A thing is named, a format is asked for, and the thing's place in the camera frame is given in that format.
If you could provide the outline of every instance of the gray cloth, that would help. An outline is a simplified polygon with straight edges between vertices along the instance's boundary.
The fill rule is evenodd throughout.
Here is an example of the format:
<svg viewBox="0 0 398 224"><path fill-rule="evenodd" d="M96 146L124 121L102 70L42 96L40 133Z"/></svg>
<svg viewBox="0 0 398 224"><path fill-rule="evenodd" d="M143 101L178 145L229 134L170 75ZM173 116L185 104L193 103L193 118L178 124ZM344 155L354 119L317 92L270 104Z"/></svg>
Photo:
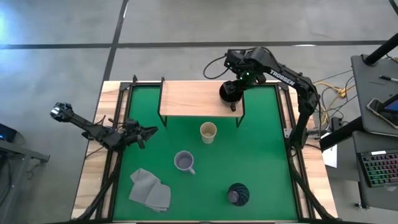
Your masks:
<svg viewBox="0 0 398 224"><path fill-rule="evenodd" d="M130 175L134 182L129 199L144 204L156 212L167 211L170 206L170 187L160 183L151 172L138 169Z"/></svg>

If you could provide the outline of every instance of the black textured cup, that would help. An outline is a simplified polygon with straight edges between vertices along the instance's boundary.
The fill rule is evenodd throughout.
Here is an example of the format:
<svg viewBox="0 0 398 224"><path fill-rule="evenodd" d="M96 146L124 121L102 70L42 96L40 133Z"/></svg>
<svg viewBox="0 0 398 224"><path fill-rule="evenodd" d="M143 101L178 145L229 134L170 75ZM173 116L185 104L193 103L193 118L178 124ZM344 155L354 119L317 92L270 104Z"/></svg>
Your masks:
<svg viewBox="0 0 398 224"><path fill-rule="evenodd" d="M235 183L229 187L227 197L232 204L243 206L249 201L249 189L243 184Z"/></svg>

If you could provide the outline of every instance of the paper cup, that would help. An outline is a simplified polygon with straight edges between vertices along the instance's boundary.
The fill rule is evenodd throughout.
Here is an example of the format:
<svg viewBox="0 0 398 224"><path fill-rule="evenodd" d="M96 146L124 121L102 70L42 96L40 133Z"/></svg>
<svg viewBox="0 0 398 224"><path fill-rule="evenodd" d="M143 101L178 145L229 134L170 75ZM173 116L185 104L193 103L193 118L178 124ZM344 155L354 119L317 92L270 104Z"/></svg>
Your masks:
<svg viewBox="0 0 398 224"><path fill-rule="evenodd" d="M212 122L205 122L200 126L200 134L205 144L211 144L217 134L217 127Z"/></svg>

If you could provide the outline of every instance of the keyboard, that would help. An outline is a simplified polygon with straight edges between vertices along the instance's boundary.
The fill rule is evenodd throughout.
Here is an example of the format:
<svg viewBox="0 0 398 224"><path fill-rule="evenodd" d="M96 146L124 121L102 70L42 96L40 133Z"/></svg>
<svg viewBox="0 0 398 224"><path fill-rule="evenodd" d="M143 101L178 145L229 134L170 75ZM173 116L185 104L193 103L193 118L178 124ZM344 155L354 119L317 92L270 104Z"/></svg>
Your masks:
<svg viewBox="0 0 398 224"><path fill-rule="evenodd" d="M398 185L398 149L358 153L369 187Z"/></svg>

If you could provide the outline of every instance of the green table surface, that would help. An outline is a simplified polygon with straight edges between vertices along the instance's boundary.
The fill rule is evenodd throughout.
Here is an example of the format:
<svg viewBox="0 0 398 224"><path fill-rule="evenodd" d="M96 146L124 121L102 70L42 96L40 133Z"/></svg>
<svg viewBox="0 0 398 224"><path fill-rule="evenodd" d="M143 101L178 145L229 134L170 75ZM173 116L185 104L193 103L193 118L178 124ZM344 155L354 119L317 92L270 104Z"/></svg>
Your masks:
<svg viewBox="0 0 398 224"><path fill-rule="evenodd" d="M165 128L157 115L159 87L135 87L130 118L159 130L123 154L114 220L296 220L294 196L284 150L277 98L273 86L245 91L246 116L239 128L234 118L169 117ZM204 144L200 125L217 126L213 144ZM174 166L174 156L190 151L196 175ZM171 189L170 208L155 212L129 200L130 175L143 168ZM226 193L233 183L250 191L249 202L237 207Z"/></svg>

